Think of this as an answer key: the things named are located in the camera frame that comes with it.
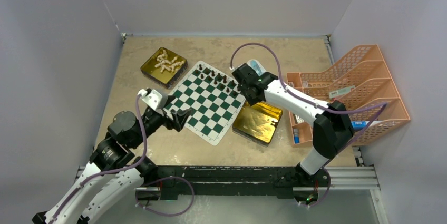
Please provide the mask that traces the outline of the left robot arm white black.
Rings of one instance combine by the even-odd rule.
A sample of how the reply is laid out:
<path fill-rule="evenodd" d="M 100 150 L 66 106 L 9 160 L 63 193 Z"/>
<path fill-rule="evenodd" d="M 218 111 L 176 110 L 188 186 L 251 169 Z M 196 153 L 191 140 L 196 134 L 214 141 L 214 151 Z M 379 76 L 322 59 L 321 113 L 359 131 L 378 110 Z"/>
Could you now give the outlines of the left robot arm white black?
<path fill-rule="evenodd" d="M 157 129 L 180 131 L 191 110 L 170 115 L 147 108 L 143 114 L 118 113 L 91 154 L 84 171 L 66 195 L 50 210 L 38 212 L 32 223 L 95 223 L 125 194 L 139 186 L 161 187 L 174 176 L 160 177 L 159 167 L 144 154 L 131 149 L 147 147 L 147 138 Z"/>

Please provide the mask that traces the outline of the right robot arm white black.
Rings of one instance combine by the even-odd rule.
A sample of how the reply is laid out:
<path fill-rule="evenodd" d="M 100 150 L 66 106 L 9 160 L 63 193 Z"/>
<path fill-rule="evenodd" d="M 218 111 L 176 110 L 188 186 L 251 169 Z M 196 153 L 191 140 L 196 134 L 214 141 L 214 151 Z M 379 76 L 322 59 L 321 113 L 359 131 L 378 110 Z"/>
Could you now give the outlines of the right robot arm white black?
<path fill-rule="evenodd" d="M 354 129 L 343 103 L 313 99 L 270 72 L 259 75 L 246 63 L 231 73 L 250 105 L 261 101 L 279 105 L 312 127 L 312 149 L 296 167 L 296 179 L 300 184 L 307 186 L 315 181 L 319 169 L 353 138 Z"/>

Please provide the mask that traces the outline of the gold tin brown pieces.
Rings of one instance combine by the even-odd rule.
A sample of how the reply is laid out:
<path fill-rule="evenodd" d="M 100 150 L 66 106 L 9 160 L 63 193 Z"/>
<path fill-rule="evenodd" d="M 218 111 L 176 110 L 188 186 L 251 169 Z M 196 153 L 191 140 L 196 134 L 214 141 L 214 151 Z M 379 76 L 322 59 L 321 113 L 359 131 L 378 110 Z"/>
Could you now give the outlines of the gold tin brown pieces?
<path fill-rule="evenodd" d="M 266 102 L 250 105 L 247 101 L 234 120 L 232 131 L 252 142 L 270 145 L 283 111 Z"/>

